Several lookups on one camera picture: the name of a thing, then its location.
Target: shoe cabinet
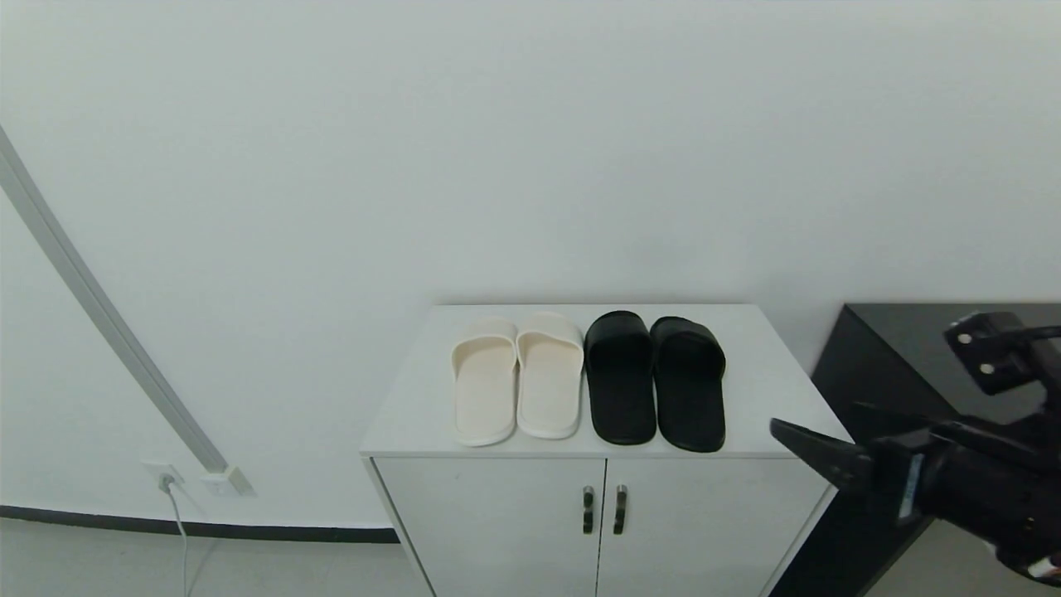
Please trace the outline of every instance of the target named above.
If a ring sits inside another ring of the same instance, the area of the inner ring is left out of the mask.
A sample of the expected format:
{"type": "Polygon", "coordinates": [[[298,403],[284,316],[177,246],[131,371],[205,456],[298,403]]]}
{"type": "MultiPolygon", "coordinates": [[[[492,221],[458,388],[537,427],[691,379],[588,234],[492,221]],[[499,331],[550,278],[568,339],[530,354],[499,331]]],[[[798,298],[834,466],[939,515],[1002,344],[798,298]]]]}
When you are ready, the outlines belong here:
{"type": "Polygon", "coordinates": [[[769,593],[834,490],[769,435],[771,417],[848,436],[754,305],[433,309],[361,449],[410,561],[436,597],[755,597],[769,593]],[[484,447],[453,431],[450,351],[484,316],[562,314],[585,333],[627,310],[699,322],[726,352],[727,437],[711,454],[659,434],[612,445],[582,387],[577,432],[484,447]]]}

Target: metal rail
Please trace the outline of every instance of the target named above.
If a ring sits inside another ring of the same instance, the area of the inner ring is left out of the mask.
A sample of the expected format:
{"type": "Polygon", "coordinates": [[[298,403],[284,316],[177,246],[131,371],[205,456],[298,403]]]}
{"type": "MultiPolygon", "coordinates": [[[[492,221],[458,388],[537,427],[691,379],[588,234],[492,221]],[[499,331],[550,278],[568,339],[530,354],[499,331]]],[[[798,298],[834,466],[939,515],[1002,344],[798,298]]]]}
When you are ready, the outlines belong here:
{"type": "Polygon", "coordinates": [[[158,411],[208,472],[223,473],[228,467],[225,458],[195,423],[177,393],[155,367],[136,335],[125,324],[125,320],[118,314],[110,298],[100,286],[48,207],[48,203],[45,201],[45,197],[2,126],[0,126],[0,187],[7,193],[7,198],[55,266],[59,277],[77,298],[82,309],[110,345],[125,369],[143,388],[151,402],[155,403],[158,411]]]}

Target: pair of slippers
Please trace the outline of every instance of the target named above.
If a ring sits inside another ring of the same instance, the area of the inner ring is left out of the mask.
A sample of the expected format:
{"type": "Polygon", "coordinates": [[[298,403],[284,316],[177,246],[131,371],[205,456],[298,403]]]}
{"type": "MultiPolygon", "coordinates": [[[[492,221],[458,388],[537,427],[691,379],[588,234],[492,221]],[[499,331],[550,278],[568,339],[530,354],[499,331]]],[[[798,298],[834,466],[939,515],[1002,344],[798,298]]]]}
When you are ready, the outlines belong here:
{"type": "Polygon", "coordinates": [[[451,359],[462,444],[495,444],[517,423],[549,440],[578,428],[582,335],[563,316],[537,313],[519,331],[504,318],[482,319],[465,331],[451,359]]]}
{"type": "Polygon", "coordinates": [[[726,441],[725,372],[726,355],[714,335],[686,319],[661,318],[648,331],[636,314],[612,312],[586,333],[593,427],[613,444],[651,440],[658,405],[659,429],[668,442],[717,452],[726,441]]]}

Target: black table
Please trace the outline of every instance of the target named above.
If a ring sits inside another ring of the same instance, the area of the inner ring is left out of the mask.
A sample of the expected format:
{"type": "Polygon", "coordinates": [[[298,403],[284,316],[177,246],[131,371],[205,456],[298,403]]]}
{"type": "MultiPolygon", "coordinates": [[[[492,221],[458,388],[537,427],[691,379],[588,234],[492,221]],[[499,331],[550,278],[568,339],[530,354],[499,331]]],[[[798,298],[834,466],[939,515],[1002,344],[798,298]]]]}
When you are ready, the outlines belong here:
{"type": "MultiPolygon", "coordinates": [[[[1059,304],[845,305],[812,380],[855,442],[907,431],[853,408],[855,402],[996,423],[1020,419],[1042,403],[1038,384],[987,397],[969,377],[943,331],[973,312],[1012,312],[1028,327],[1061,324],[1059,304]]],[[[862,596],[930,522],[895,527],[868,512],[865,501],[837,495],[770,596],[862,596]]]]}

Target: black slipper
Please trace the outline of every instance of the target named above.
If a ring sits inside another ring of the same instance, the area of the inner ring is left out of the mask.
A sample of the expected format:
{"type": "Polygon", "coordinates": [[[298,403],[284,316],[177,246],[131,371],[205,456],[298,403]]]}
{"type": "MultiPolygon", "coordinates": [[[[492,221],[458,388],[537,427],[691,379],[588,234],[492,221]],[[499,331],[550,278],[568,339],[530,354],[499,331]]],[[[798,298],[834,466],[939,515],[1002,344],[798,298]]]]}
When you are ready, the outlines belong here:
{"type": "Polygon", "coordinates": [[[586,333],[586,380],[601,439],[632,445],[656,436],[653,341],[636,314],[612,312],[593,322],[586,333]]]}
{"type": "Polygon", "coordinates": [[[717,452],[726,441],[726,355],[711,331],[682,318],[653,326],[660,433],[690,452],[717,452]]]}

